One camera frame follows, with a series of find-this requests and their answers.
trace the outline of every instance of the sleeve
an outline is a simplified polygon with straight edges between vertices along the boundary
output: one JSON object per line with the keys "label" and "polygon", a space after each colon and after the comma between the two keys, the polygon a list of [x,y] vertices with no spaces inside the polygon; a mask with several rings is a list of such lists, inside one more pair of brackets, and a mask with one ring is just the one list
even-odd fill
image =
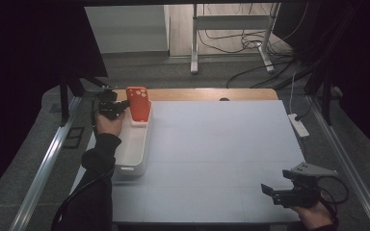
{"label": "sleeve", "polygon": [[[82,157],[86,169],[76,191],[109,172],[116,159],[114,153],[121,140],[111,134],[100,134],[93,149]],[[104,230],[111,231],[113,223],[113,201],[111,197],[111,175],[94,183],[77,194],[66,207],[56,230]]]}
{"label": "sleeve", "polygon": [[329,224],[320,228],[312,229],[311,231],[336,231],[337,226],[335,224]]}

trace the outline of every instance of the black curtain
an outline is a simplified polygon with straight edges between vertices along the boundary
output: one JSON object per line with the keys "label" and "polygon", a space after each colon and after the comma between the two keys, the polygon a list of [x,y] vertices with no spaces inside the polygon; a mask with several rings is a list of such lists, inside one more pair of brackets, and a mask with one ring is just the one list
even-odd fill
{"label": "black curtain", "polygon": [[83,75],[107,76],[83,6],[0,2],[0,177],[35,123],[42,95],[62,76]]}
{"label": "black curtain", "polygon": [[343,92],[342,109],[370,139],[370,1],[363,1],[335,48],[329,73]]}

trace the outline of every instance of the gray carpet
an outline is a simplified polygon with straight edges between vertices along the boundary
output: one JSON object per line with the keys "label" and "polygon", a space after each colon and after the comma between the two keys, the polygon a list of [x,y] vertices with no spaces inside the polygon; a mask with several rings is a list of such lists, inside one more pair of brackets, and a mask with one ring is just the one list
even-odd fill
{"label": "gray carpet", "polygon": [[[224,88],[226,80],[234,74],[262,65],[257,56],[201,57],[199,59],[199,74],[192,75],[189,59],[170,59],[164,56],[122,57],[106,55],[104,62],[110,79],[101,77],[99,79],[110,86],[118,86],[120,89],[127,86],[146,86],[149,89]],[[291,77],[295,71],[294,66],[296,65],[292,65],[275,83],[267,85],[267,87],[272,87],[274,84]],[[277,66],[277,71],[281,70],[282,67],[283,65]],[[230,86],[232,88],[248,88],[269,79],[271,76],[263,69],[258,69],[235,79]],[[295,84],[295,93],[291,104],[292,112],[298,115],[304,114],[309,107],[303,94],[304,84],[305,79]],[[98,87],[90,83],[84,82],[84,85],[87,90],[99,90]],[[290,90],[288,87],[277,92],[279,99],[283,100],[285,104],[287,113],[289,111]],[[72,125],[72,127],[85,128],[82,140],[75,149],[62,149],[27,230],[49,230],[51,219],[57,207],[69,194],[77,168],[80,166],[81,155],[87,147],[92,132],[89,114],[92,96],[92,93],[87,93],[83,98],[79,106],[78,117]],[[61,115],[57,110],[59,102],[60,95],[57,88],[45,94],[34,127],[0,181],[0,230],[8,230],[12,224],[47,147],[58,129],[61,120]],[[331,102],[331,122],[370,190],[370,141],[346,117],[337,101]],[[310,137],[306,140],[299,141],[300,146],[305,150],[306,160],[320,167],[338,170],[341,173],[340,178],[350,188],[349,201],[338,206],[341,221],[339,230],[370,230],[370,220],[354,194],[347,177],[342,173],[342,168],[315,116],[312,113],[308,114],[303,118],[303,123],[310,133]],[[70,140],[66,141],[66,144],[74,145],[75,142]],[[337,199],[344,196],[343,189],[334,182],[326,181],[322,184],[328,187]],[[227,228],[227,230],[238,230],[235,227]],[[271,230],[285,230],[285,225],[273,225]]]}

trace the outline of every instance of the black cable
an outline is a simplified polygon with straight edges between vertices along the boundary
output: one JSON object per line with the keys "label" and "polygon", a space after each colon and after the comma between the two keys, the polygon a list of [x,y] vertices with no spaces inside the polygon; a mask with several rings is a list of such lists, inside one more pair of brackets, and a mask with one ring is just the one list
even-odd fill
{"label": "black cable", "polygon": [[341,183],[341,185],[344,187],[344,190],[345,190],[345,197],[344,197],[344,199],[339,200],[339,201],[335,201],[335,200],[333,200],[333,201],[327,201],[328,203],[335,203],[335,204],[338,205],[338,204],[342,204],[342,203],[346,202],[350,198],[350,190],[348,189],[348,187],[345,185],[345,183],[342,180],[340,180],[339,178],[337,178],[335,176],[320,176],[317,179],[317,182],[320,181],[321,179],[324,179],[324,178],[329,178],[329,179],[333,179],[333,180],[338,181],[339,183]]}
{"label": "black cable", "polygon": [[215,46],[212,46],[212,45],[208,45],[208,44],[206,44],[205,42],[203,42],[202,38],[200,37],[200,32],[199,32],[199,31],[198,31],[198,35],[199,35],[200,42],[201,42],[203,45],[205,45],[205,46],[207,46],[207,47],[210,47],[210,48],[213,48],[213,49],[216,49],[216,50],[219,50],[219,51],[222,51],[222,52],[225,52],[225,53],[228,53],[228,54],[236,54],[236,53],[239,53],[239,52],[241,52],[241,51],[245,50],[245,48],[242,48],[241,50],[237,50],[237,51],[225,51],[225,50],[223,50],[223,49],[221,49],[221,48],[218,48],[218,47],[215,47]]}
{"label": "black cable", "polygon": [[270,42],[268,42],[268,44],[267,44],[267,49],[268,49],[268,55],[271,55],[271,56],[288,56],[288,57],[293,57],[293,51],[292,50],[291,51],[285,51],[284,53],[278,52],[278,51],[276,51],[273,48],[273,46],[272,46],[272,44]]}
{"label": "black cable", "polygon": [[238,12],[240,12],[240,9],[242,9],[242,14],[243,14],[243,6],[242,6],[242,3],[239,4],[239,9],[237,10],[237,12],[235,14],[237,14]]}
{"label": "black cable", "polygon": [[249,70],[246,70],[246,71],[243,71],[239,74],[236,74],[236,75],[233,75],[232,77],[230,77],[230,79],[227,80],[226,82],[226,88],[228,89],[229,88],[229,84],[230,82],[232,82],[236,77],[238,76],[241,76],[243,74],[246,74],[246,73],[249,73],[249,72],[252,72],[254,70],[257,70],[257,69],[260,69],[260,68],[264,68],[264,67],[267,67],[267,66],[271,66],[271,65],[280,65],[280,64],[289,64],[290,62],[283,62],[283,63],[278,63],[278,64],[268,64],[268,65],[262,65],[262,66],[259,66],[259,67],[255,67],[253,69],[249,69]]}
{"label": "black cable", "polygon": [[325,189],[323,188],[319,188],[320,190],[324,191],[325,193],[329,194],[330,197],[331,197],[331,200],[334,201],[332,204],[334,205],[334,209],[331,207],[331,205],[328,203],[328,201],[326,199],[324,199],[324,197],[321,197],[320,198],[320,203],[324,205],[324,207],[326,207],[326,209],[329,211],[330,213],[330,219],[332,220],[332,223],[335,225],[335,226],[338,226],[338,217],[337,217],[337,214],[338,214],[338,208],[337,208],[337,205],[335,203],[335,200],[334,200],[334,197],[332,196],[332,194],[328,191],[326,191]]}
{"label": "black cable", "polygon": [[92,131],[94,132],[94,137],[97,139],[97,128],[96,128],[96,123],[95,123],[95,113],[97,112],[97,110],[94,109],[94,103],[95,103],[95,98],[98,97],[99,94],[96,94],[93,98],[92,98],[92,110],[90,112],[90,116],[91,116],[91,119],[92,119]]}
{"label": "black cable", "polygon": [[[260,37],[260,38],[263,38],[263,36],[259,36],[259,35],[256,35],[256,34],[260,34],[260,33],[264,33],[266,31],[259,31],[259,32],[251,32],[251,33],[247,33],[245,35],[248,35],[248,36],[256,36],[256,37]],[[224,36],[224,37],[210,37],[207,33],[207,31],[205,30],[205,34],[208,38],[210,39],[227,39],[227,38],[233,38],[233,37],[241,37],[242,34],[240,35],[231,35],[231,36]]]}
{"label": "black cable", "polygon": [[301,120],[302,118],[306,117],[306,116],[308,115],[308,113],[310,112],[310,110],[311,110],[311,107],[312,107],[313,102],[314,102],[314,99],[313,99],[313,100],[311,100],[311,103],[310,103],[310,106],[309,106],[309,107],[308,107],[308,109],[307,109],[307,112],[305,112],[303,115],[297,115],[294,119],[295,119],[296,121],[299,121],[299,120]]}
{"label": "black cable", "polygon": [[272,56],[275,59],[283,59],[283,58],[292,58],[293,54],[291,53],[278,53],[278,52],[268,52],[269,56]]}
{"label": "black cable", "polygon": [[[251,9],[252,9],[252,6],[253,6],[253,3],[251,3],[251,7],[249,9],[249,14],[251,14]],[[204,7],[204,4],[203,4],[203,15],[205,15],[205,7]],[[235,53],[239,53],[239,52],[242,52],[243,50],[246,50],[246,49],[254,49],[254,48],[257,48],[259,47],[260,45],[257,45],[255,44],[253,47],[250,47],[250,44],[252,43],[261,43],[262,41],[261,40],[249,40],[249,39],[246,39],[246,37],[248,36],[256,36],[256,37],[260,37],[260,38],[263,38],[262,36],[259,36],[257,34],[259,33],[264,33],[266,31],[260,31],[260,32],[252,32],[252,33],[247,33],[245,34],[245,30],[242,31],[242,34],[241,35],[232,35],[232,36],[225,36],[225,37],[210,37],[207,33],[207,31],[205,30],[205,34],[208,38],[210,39],[227,39],[227,38],[233,38],[233,37],[241,37],[241,43],[242,43],[242,49],[240,50],[237,50],[237,51],[225,51],[221,48],[218,48],[216,46],[212,46],[212,45],[208,45],[206,44],[201,36],[200,36],[200,33],[198,31],[198,36],[199,36],[199,39],[200,39],[200,42],[207,46],[207,47],[210,47],[210,48],[213,48],[213,49],[216,49],[216,50],[219,50],[219,51],[222,51],[222,52],[225,52],[225,53],[229,53],[229,54],[235,54]]]}
{"label": "black cable", "polygon": [[262,10],[263,10],[263,12],[264,13],[267,13],[265,10],[264,10],[264,8],[263,8],[263,5],[260,3],[260,7],[262,8]]}
{"label": "black cable", "polygon": [[274,77],[272,77],[268,80],[265,80],[263,82],[260,82],[258,84],[255,84],[255,85],[251,86],[250,89],[254,89],[254,88],[257,88],[258,86],[261,86],[261,85],[264,85],[264,84],[270,84],[270,83],[274,82],[278,78],[278,76],[280,76],[281,73],[283,73],[290,66],[290,64],[292,64],[293,62],[294,62],[294,60],[292,60],[290,62],[286,62],[285,64],[288,64],[288,65],[285,66],[284,69],[282,69],[277,75],[275,75]]}
{"label": "black cable", "polygon": [[322,188],[322,187],[318,187],[318,189],[320,189],[321,191],[323,191],[324,193],[327,193],[329,195],[329,197],[331,198],[332,201],[327,201],[326,199],[324,199],[327,203],[329,204],[332,204],[334,206],[334,210],[333,210],[333,215],[336,216],[336,214],[338,213],[338,209],[337,209],[337,203],[335,202],[334,200],[334,197],[332,196],[332,194],[327,191],[326,189]]}
{"label": "black cable", "polygon": [[[303,70],[300,70],[300,72],[298,72],[296,74],[296,78],[294,79],[294,82],[297,82],[298,80],[301,80],[303,79],[304,77],[310,75],[312,72],[314,71],[314,64],[312,64],[311,66],[303,69]],[[285,87],[289,86],[292,84],[292,78],[288,78],[284,81],[282,81],[281,83],[278,83],[275,87],[274,87],[274,90],[282,90],[284,89]]]}
{"label": "black cable", "polygon": [[60,216],[64,213],[66,210],[67,205],[80,193],[88,189],[93,184],[99,182],[100,180],[110,177],[114,173],[115,166],[112,167],[110,171],[104,172],[103,174],[99,175],[97,178],[92,180],[91,182],[87,183],[86,185],[80,187],[79,189],[74,190],[74,192],[69,195],[65,201],[63,201],[62,205],[59,207],[58,211],[56,212],[55,217],[52,220],[52,227],[51,230],[54,231],[56,229],[56,226],[59,223]]}

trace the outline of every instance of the table leg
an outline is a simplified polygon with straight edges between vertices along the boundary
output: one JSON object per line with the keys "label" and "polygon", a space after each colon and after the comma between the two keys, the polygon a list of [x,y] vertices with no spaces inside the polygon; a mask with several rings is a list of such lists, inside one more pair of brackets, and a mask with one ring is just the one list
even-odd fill
{"label": "table leg", "polygon": [[266,65],[266,69],[268,73],[275,72],[275,68],[273,67],[272,62],[270,61],[269,55],[267,54],[268,52],[267,43],[269,42],[269,37],[270,37],[270,34],[272,33],[273,25],[275,24],[276,14],[278,13],[278,6],[279,6],[279,3],[275,3],[275,5],[272,8],[272,11],[270,12],[270,18],[268,21],[266,33],[264,34],[263,41],[258,47],[260,56],[262,57],[263,63]]}
{"label": "table leg", "polygon": [[194,17],[193,17],[193,27],[192,27],[192,52],[191,52],[191,73],[198,73],[198,43],[197,43],[197,4],[194,4]]}

